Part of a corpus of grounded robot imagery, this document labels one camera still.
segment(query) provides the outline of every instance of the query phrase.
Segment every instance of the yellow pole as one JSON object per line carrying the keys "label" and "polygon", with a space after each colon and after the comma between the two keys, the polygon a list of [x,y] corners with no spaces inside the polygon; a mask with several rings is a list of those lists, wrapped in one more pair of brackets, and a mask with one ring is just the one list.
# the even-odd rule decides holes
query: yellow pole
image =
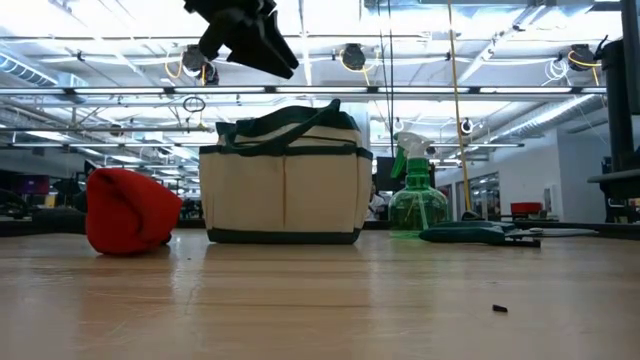
{"label": "yellow pole", "polygon": [[462,161],[462,174],[464,179],[464,200],[467,210],[471,210],[471,197],[469,195],[469,175],[467,173],[467,156],[462,143],[462,127],[460,126],[460,104],[458,99],[458,73],[456,71],[456,46],[453,42],[453,11],[451,10],[452,0],[448,0],[449,8],[449,41],[451,42],[451,69],[453,70],[453,96],[456,104],[456,126],[458,128],[458,145],[460,147],[460,160]]}

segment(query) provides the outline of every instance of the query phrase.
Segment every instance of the canvas tote bag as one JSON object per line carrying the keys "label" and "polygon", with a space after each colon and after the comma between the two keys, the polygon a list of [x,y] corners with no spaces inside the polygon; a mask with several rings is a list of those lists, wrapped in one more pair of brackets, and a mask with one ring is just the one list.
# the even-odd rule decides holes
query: canvas tote bag
{"label": "canvas tote bag", "polygon": [[364,223],[372,154],[340,111],[291,106],[218,123],[200,148],[209,239],[218,243],[352,244]]}

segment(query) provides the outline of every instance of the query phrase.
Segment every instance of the spray nozzle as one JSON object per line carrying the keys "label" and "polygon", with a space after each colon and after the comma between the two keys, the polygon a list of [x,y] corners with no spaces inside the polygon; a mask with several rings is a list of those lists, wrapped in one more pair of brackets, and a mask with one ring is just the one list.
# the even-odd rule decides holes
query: spray nozzle
{"label": "spray nozzle", "polygon": [[398,132],[393,138],[398,143],[398,154],[391,171],[391,176],[394,178],[404,170],[407,158],[424,158],[427,148],[433,144],[433,140],[409,131]]}

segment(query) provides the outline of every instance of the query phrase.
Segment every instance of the wooden table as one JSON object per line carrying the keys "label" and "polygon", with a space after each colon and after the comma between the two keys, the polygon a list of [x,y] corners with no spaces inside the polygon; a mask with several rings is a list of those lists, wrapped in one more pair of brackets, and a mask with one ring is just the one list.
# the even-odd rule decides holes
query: wooden table
{"label": "wooden table", "polygon": [[639,358],[640,242],[237,246],[180,230],[116,259],[82,236],[0,239],[2,360]]}

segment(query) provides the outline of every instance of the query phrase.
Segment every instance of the red hat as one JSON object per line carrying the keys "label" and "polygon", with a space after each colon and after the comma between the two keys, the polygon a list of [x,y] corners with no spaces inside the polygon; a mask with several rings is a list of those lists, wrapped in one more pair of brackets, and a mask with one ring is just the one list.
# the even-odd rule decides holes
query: red hat
{"label": "red hat", "polygon": [[87,181],[87,238],[103,254],[133,255],[165,243],[182,200],[142,174],[97,169]]}

